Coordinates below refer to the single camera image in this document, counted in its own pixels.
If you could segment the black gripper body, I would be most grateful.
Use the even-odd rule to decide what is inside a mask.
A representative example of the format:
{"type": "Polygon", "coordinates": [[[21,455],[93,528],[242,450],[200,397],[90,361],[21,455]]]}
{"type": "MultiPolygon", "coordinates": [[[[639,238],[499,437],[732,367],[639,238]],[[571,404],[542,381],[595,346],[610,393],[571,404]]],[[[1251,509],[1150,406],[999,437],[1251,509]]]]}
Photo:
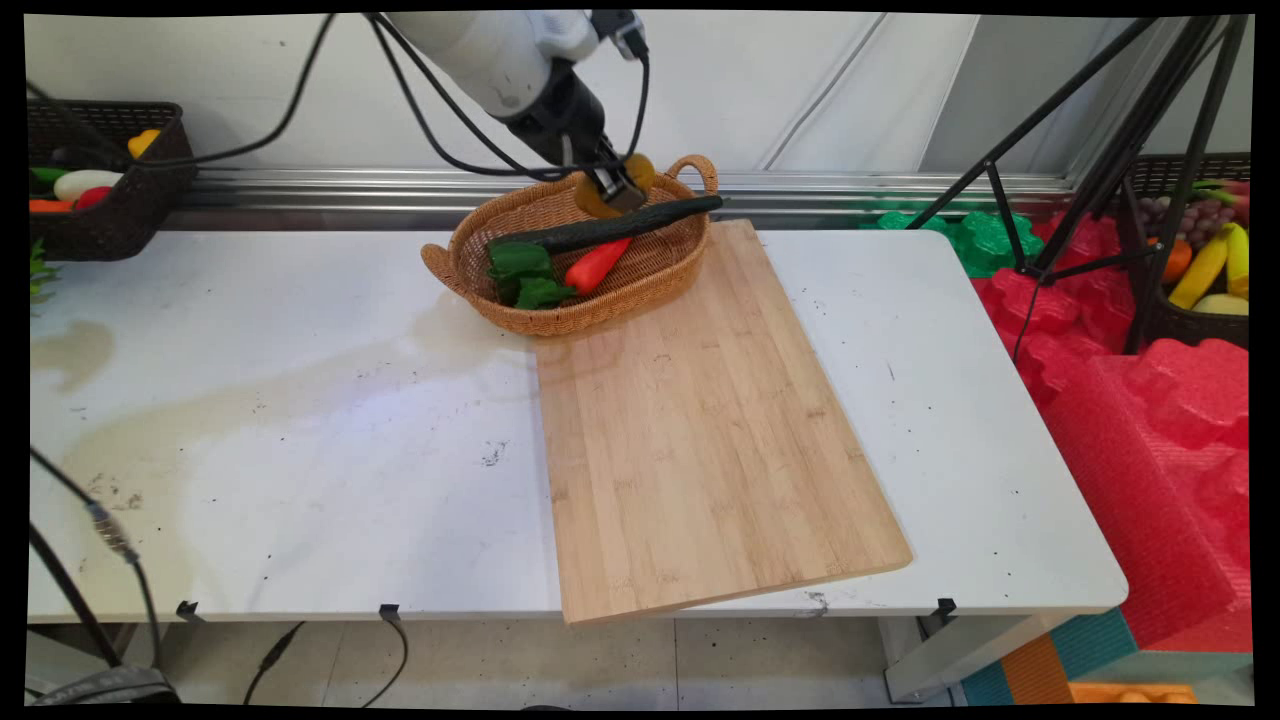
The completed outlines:
{"type": "Polygon", "coordinates": [[[506,72],[503,110],[503,126],[544,161],[543,167],[513,165],[513,170],[594,170],[614,163],[604,109],[570,60],[553,58],[540,67],[506,72]]]}

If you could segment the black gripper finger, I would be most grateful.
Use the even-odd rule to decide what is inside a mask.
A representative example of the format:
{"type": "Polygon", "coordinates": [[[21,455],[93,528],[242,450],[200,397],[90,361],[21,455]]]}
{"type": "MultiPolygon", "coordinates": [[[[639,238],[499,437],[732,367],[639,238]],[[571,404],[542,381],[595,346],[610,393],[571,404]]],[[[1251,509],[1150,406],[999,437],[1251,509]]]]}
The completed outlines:
{"type": "Polygon", "coordinates": [[[645,205],[650,191],[650,163],[626,161],[596,170],[596,215],[625,215],[645,205]]]}

